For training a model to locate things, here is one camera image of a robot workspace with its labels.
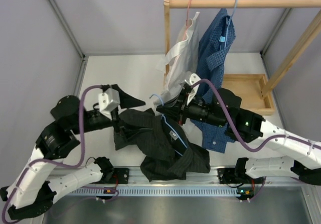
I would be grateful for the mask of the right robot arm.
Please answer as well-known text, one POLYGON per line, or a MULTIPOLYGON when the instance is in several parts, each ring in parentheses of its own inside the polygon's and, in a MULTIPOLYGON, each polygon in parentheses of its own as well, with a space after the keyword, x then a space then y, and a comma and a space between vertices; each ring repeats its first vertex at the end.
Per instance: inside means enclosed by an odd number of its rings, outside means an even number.
POLYGON ((291 177, 320 185, 320 142, 282 129, 263 116, 240 107, 241 98, 227 89, 216 89, 208 80, 185 84, 177 97, 162 102, 156 110, 182 125, 187 119, 212 126, 226 126, 225 135, 252 153, 264 147, 281 154, 273 158, 243 157, 237 160, 234 178, 291 177))

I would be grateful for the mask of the light blue wire hanger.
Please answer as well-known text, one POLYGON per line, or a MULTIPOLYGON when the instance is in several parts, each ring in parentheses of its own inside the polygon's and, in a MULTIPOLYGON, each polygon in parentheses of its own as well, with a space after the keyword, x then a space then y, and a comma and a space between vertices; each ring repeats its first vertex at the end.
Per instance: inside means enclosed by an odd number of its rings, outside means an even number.
MULTIPOLYGON (((165 103, 164 103, 162 97, 161 97, 160 95, 158 95, 158 94, 153 93, 153 94, 149 97, 149 99, 151 99, 151 98, 154 97, 154 96, 157 97, 158 100, 161 102, 161 105, 164 106, 165 103)), ((188 148, 187 144, 183 141, 183 139, 181 138, 181 136, 179 135, 179 133, 174 129, 174 127, 171 126, 171 125, 168 123, 166 116, 165 116, 164 114, 161 114, 161 118, 164 120, 165 125, 167 125, 167 126, 170 128, 170 130, 174 133, 174 135, 172 136, 172 138, 173 138, 174 140, 179 140, 180 143, 181 143, 181 145, 184 146, 185 149, 187 149, 187 148, 188 148)))

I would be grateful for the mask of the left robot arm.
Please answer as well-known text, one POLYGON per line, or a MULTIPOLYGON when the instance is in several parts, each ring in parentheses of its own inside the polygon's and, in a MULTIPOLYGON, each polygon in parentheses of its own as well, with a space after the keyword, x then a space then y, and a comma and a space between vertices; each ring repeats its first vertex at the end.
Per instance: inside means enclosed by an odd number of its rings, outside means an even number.
POLYGON ((51 110, 54 121, 37 138, 23 171, 12 185, 1 188, 1 199, 5 202, 4 223, 38 217, 62 197, 81 187, 102 189, 104 184, 113 181, 114 167, 106 157, 98 157, 88 166, 82 165, 85 159, 84 135, 110 127, 126 139, 138 134, 138 128, 121 122, 118 111, 145 103, 116 84, 99 85, 98 89, 101 93, 92 110, 85 109, 85 96, 74 95, 60 99, 51 110), (81 156, 74 165, 74 172, 49 179, 54 168, 63 167, 64 159, 76 147, 81 148, 81 156))

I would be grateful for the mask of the black pinstripe shirt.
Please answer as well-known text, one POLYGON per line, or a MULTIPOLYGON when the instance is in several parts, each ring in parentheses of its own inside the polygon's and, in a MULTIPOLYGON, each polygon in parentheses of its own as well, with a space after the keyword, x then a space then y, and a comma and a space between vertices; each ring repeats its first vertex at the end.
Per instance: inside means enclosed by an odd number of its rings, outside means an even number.
POLYGON ((187 144, 187 149, 172 138, 174 133, 165 125, 161 115, 155 115, 150 109, 127 109, 119 117, 124 122, 125 138, 114 132, 115 149, 136 145, 145 154, 140 169, 149 181, 185 180, 188 172, 210 172, 209 152, 191 143, 183 128, 172 119, 166 117, 187 144))

